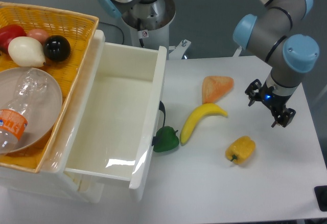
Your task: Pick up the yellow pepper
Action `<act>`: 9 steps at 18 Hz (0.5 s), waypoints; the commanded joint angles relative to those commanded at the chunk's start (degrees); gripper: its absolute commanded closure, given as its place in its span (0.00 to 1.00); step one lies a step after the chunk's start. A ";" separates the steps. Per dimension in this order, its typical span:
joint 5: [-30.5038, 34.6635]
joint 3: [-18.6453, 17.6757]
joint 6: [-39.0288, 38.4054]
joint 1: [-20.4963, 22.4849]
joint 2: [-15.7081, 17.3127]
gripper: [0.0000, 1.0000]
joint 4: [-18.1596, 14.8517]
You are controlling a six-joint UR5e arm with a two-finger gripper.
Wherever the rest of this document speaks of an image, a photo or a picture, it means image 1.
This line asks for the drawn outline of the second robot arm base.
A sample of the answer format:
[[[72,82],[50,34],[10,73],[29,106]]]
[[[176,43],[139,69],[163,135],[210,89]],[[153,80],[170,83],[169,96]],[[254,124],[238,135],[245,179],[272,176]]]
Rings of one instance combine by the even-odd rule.
[[[156,50],[167,49],[167,58],[186,59],[191,42],[183,39],[177,46],[170,45],[170,24],[176,15],[173,0],[98,0],[112,18],[120,18],[129,28],[134,47]]]

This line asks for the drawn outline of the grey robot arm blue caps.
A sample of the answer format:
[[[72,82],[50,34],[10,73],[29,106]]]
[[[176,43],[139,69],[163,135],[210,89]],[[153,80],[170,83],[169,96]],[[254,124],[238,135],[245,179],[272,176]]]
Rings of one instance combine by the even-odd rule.
[[[274,117],[273,125],[288,126],[296,111],[286,103],[310,72],[320,54],[317,42],[306,35],[287,36],[313,7],[313,0],[260,0],[266,8],[262,17],[244,16],[233,32],[243,49],[271,66],[264,83],[249,84],[249,105],[263,103]]]

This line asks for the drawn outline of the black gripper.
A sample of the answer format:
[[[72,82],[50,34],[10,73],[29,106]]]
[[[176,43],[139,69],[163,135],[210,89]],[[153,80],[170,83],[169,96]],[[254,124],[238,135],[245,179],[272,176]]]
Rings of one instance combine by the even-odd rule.
[[[248,106],[259,101],[271,110],[274,117],[272,128],[276,125],[287,127],[296,114],[295,110],[286,108],[286,103],[292,96],[292,88],[280,86],[272,79],[267,79],[263,86],[258,79],[254,80],[245,90],[245,94],[249,99]]]

